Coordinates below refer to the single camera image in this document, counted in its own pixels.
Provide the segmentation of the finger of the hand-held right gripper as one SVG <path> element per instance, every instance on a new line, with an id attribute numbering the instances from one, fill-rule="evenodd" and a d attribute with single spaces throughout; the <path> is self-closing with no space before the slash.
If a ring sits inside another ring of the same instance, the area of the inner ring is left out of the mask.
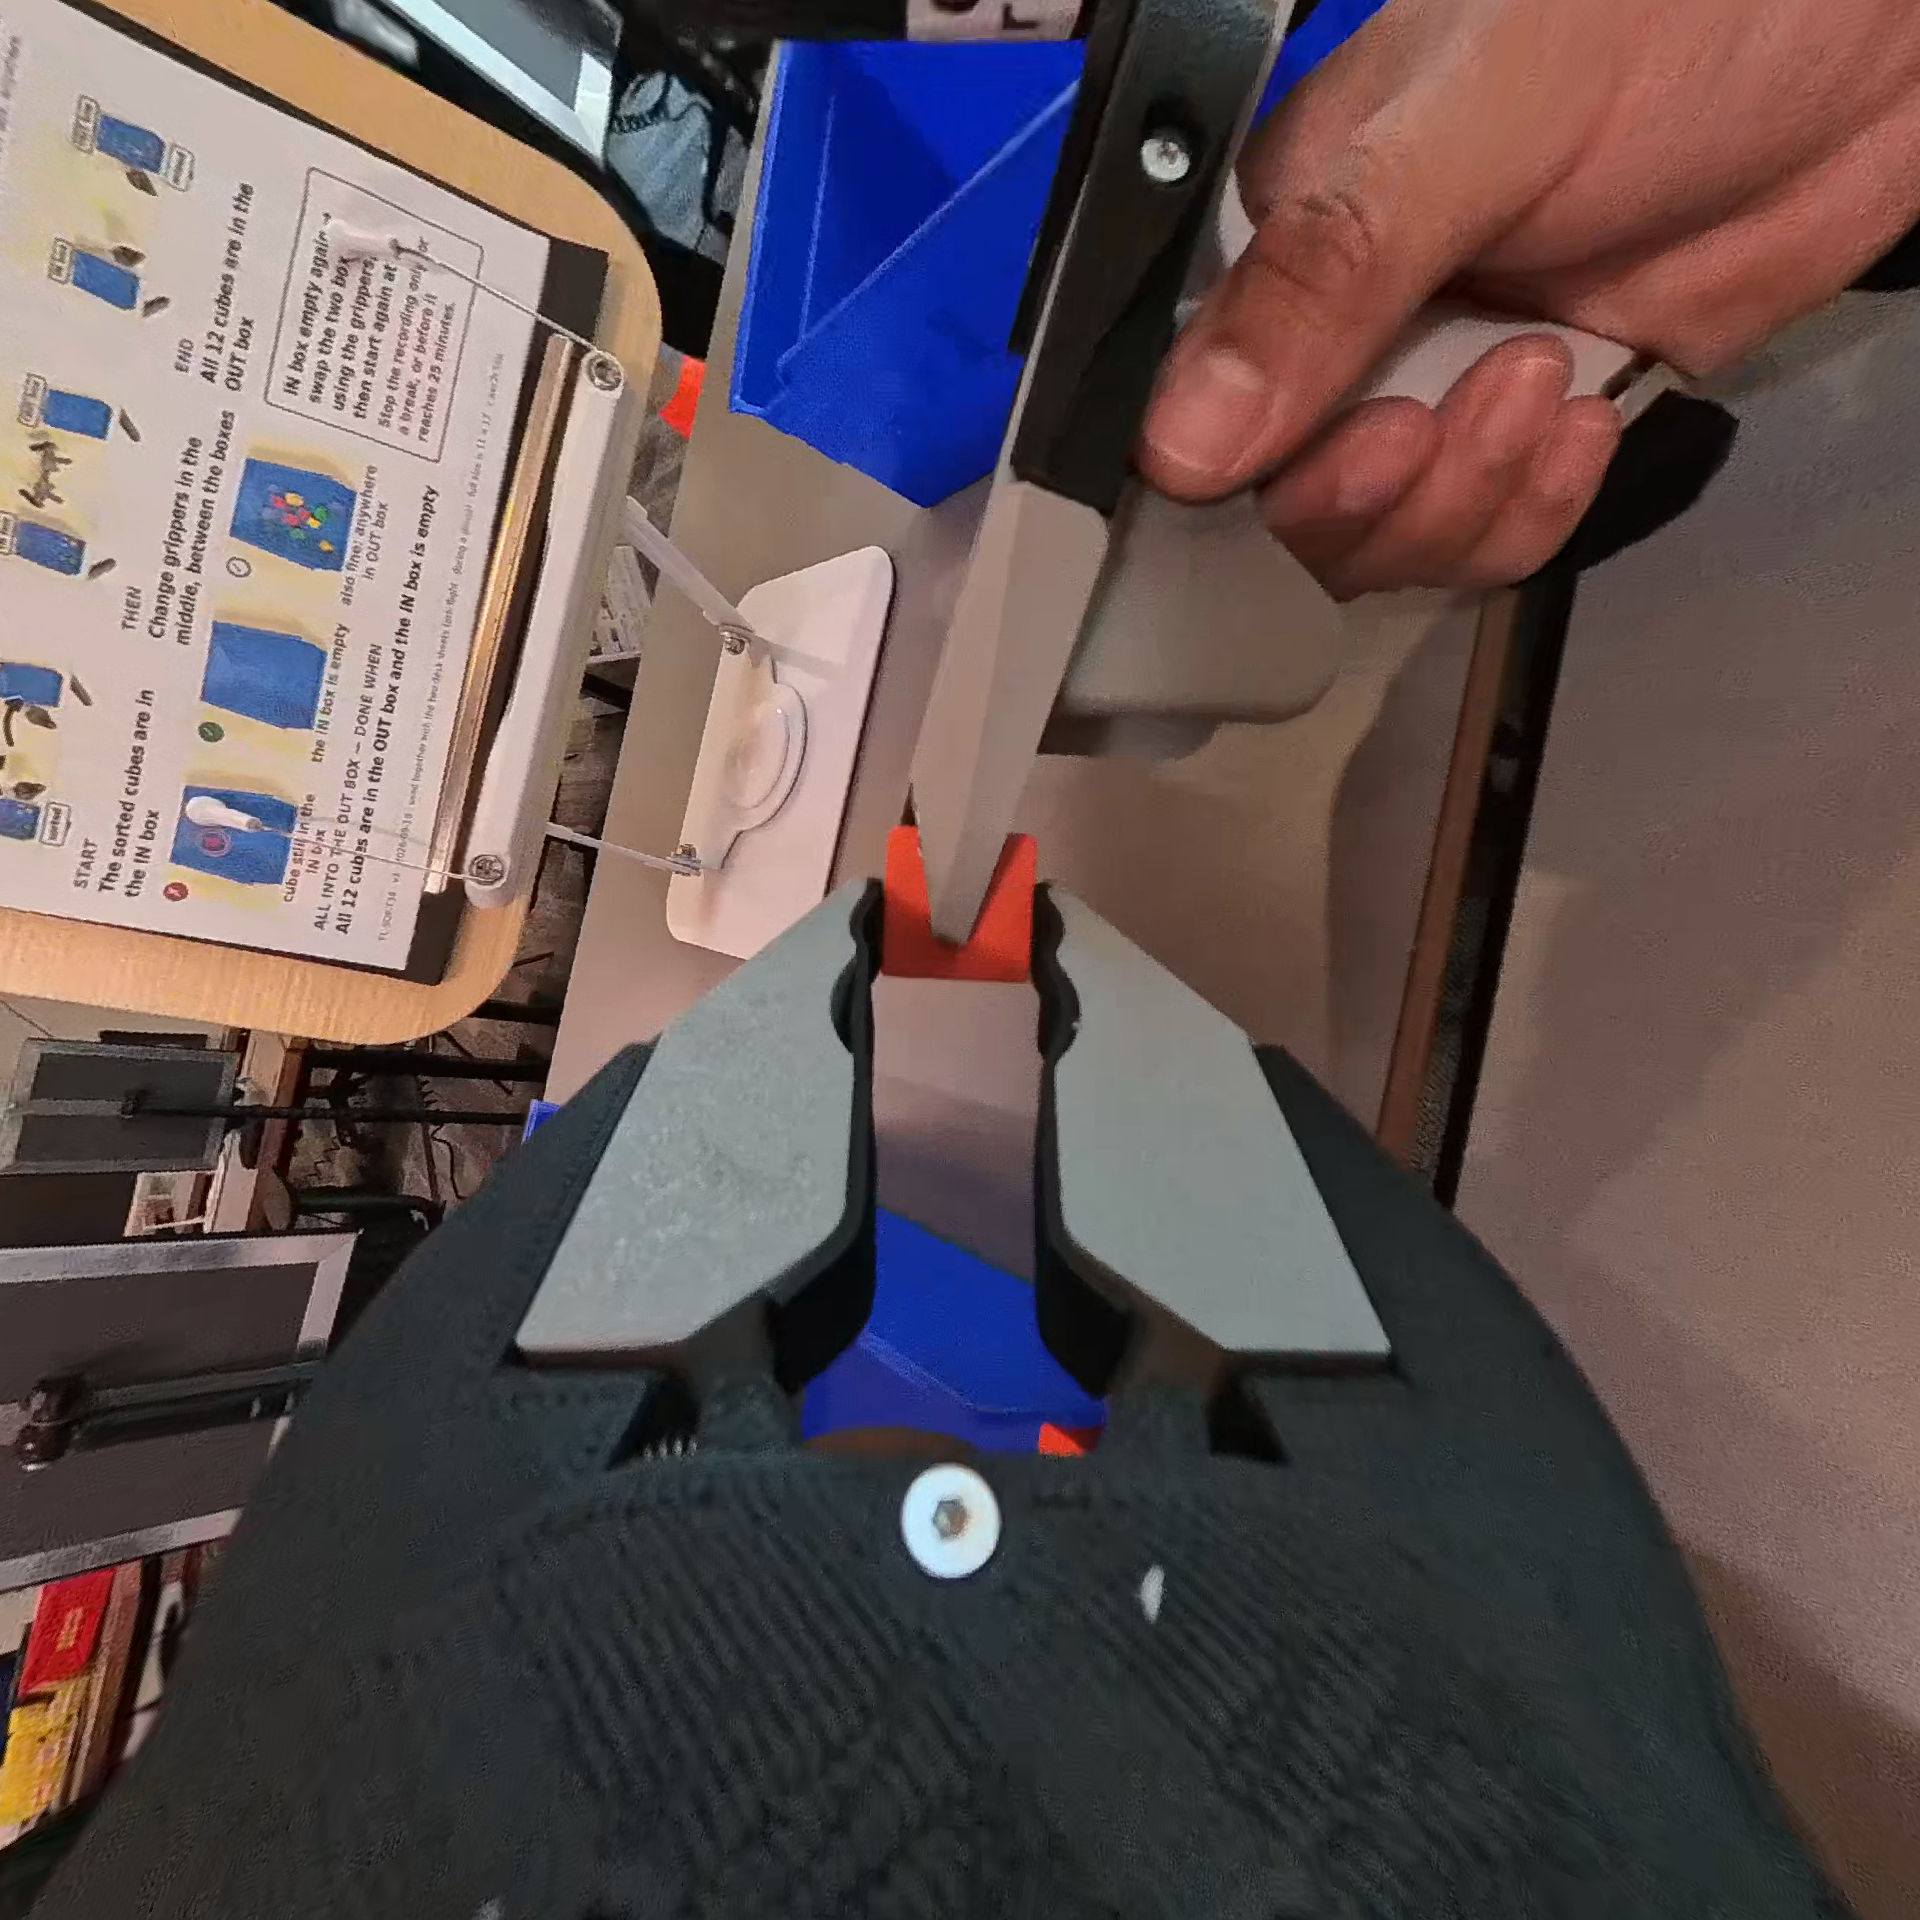
<path id="1" fill-rule="evenodd" d="M 1109 556 L 1109 519 L 995 474 L 912 758 L 931 930 L 973 939 Z"/>

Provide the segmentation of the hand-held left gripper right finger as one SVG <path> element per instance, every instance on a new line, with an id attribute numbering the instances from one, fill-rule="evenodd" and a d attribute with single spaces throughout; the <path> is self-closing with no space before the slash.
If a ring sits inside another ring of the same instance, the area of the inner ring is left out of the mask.
<path id="1" fill-rule="evenodd" d="M 1035 1287 L 1092 1395 L 1213 1405 L 1272 1373 L 1380 1373 L 1392 1340 L 1257 1045 L 1086 899 L 1035 902 Z"/>

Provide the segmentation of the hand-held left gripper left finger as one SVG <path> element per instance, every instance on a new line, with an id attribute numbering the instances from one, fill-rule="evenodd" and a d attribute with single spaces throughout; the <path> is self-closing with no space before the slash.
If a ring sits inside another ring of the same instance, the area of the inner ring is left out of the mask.
<path id="1" fill-rule="evenodd" d="M 877 1292 L 882 887 L 805 914 L 671 1023 L 516 1332 L 522 1363 L 801 1392 Z"/>

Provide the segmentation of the blue plastic bin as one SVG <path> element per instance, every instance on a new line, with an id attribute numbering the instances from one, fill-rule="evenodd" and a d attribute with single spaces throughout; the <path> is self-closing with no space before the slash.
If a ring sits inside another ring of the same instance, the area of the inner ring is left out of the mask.
<path id="1" fill-rule="evenodd" d="M 909 1434 L 973 1454 L 1035 1453 L 1043 1421 L 1108 1420 L 1047 1352 L 1028 1280 L 878 1209 L 874 1307 L 854 1346 L 805 1388 L 809 1442 Z"/>
<path id="2" fill-rule="evenodd" d="M 998 467 L 1083 44 L 787 44 L 733 413 L 919 509 Z"/>

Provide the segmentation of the person's right hand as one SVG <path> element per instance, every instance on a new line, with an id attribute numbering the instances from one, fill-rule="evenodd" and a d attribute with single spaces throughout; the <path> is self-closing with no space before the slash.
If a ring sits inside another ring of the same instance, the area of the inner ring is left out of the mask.
<path id="1" fill-rule="evenodd" d="M 1256 488 L 1337 599 L 1547 567 L 1621 443 L 1531 333 L 1333 413 L 1456 293 L 1717 376 L 1915 226 L 1913 2 L 1389 5 L 1247 146 L 1256 238 L 1171 351 L 1167 496 Z"/>

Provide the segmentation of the wooden document stand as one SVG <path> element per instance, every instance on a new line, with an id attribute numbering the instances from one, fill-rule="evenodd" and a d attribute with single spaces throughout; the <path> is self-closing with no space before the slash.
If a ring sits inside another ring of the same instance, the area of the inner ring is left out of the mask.
<path id="1" fill-rule="evenodd" d="M 110 26 L 198 61 L 280 108 L 435 180 L 503 218 L 606 256 L 595 342 L 649 393 L 664 306 L 637 233 L 586 176 L 278 5 L 101 5 Z M 151 930 L 4 914 L 8 996 L 48 996 L 142 1019 L 256 1027 L 297 1041 L 403 1042 L 444 1030 L 509 980 L 529 895 L 467 903 L 439 982 L 357 973 Z"/>

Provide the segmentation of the grey partition panel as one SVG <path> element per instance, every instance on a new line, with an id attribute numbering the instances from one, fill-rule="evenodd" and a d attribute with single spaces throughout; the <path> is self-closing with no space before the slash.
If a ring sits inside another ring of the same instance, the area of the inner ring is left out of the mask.
<path id="1" fill-rule="evenodd" d="M 380 2 L 590 162 L 606 158 L 620 11 L 608 2 Z"/>
<path id="2" fill-rule="evenodd" d="M 213 1171 L 240 1111 L 242 1051 L 25 1041 L 4 1101 L 4 1171 Z"/>
<path id="3" fill-rule="evenodd" d="M 357 1241 L 191 1235 L 8 1249 L 4 1408 L 51 1373 L 119 1383 L 323 1363 Z M 80 1453 L 42 1471 L 4 1447 L 4 1588 L 219 1541 L 290 1420 Z"/>

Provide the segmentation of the red storage bin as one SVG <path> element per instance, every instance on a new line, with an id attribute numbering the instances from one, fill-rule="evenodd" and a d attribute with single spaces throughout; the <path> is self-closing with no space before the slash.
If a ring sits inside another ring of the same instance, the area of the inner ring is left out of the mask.
<path id="1" fill-rule="evenodd" d="M 14 1671 L 14 1693 L 33 1698 L 85 1680 L 103 1639 L 117 1571 L 94 1569 L 46 1581 Z"/>

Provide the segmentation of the white instruction sheet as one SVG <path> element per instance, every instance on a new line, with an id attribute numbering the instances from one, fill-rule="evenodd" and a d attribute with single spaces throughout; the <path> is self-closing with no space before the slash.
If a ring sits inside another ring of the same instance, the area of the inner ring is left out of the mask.
<path id="1" fill-rule="evenodd" d="M 403 973 L 549 238 L 5 5 L 4 893 Z"/>

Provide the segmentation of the yellow storage bin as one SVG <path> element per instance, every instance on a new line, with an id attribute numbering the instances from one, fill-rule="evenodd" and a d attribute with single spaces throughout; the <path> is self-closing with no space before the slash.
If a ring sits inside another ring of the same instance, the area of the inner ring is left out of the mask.
<path id="1" fill-rule="evenodd" d="M 94 1682 L 77 1676 L 12 1706 L 4 1756 L 4 1847 L 66 1810 L 91 1693 Z"/>

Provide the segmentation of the black support post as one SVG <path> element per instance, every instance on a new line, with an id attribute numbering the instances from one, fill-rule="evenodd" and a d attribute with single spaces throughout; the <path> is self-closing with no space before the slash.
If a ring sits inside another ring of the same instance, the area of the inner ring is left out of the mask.
<path id="1" fill-rule="evenodd" d="M 321 1373 L 314 1358 L 119 1383 L 51 1373 L 4 1408 L 4 1446 L 14 1465 L 42 1471 L 80 1453 L 271 1425 L 290 1417 Z"/>

